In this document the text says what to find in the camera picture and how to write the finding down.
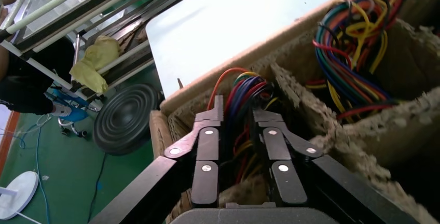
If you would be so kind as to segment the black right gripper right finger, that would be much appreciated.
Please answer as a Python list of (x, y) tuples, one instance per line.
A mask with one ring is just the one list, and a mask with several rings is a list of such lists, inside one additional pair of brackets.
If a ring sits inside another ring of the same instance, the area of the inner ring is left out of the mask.
[(268, 195), (276, 205), (304, 205), (308, 197), (295, 169), (293, 159), (308, 162), (323, 156), (323, 151), (292, 133), (281, 114), (256, 109), (253, 132), (260, 145), (268, 172)]

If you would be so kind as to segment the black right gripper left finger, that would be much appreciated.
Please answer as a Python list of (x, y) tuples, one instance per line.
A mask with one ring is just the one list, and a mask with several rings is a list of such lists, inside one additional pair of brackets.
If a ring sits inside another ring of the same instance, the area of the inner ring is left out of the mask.
[(218, 161), (223, 118), (223, 96), (214, 98), (213, 109), (196, 114), (190, 133), (164, 151), (164, 156), (188, 167), (191, 176), (191, 203), (218, 204)]

